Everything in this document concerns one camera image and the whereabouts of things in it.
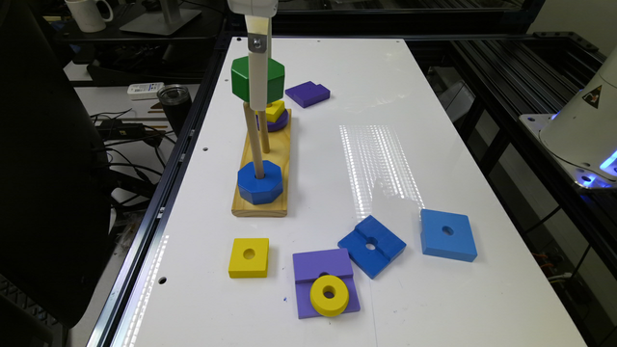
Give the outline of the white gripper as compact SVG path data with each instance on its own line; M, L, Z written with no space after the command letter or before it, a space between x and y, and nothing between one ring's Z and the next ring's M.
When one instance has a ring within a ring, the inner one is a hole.
M271 48L271 19L276 15L278 0L228 0L233 13L245 15L248 31L250 106L264 111L268 93L268 60Z

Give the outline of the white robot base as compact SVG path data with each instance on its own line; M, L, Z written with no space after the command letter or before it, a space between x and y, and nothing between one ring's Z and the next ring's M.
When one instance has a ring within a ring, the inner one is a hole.
M581 189L616 187L616 54L555 114L519 121Z

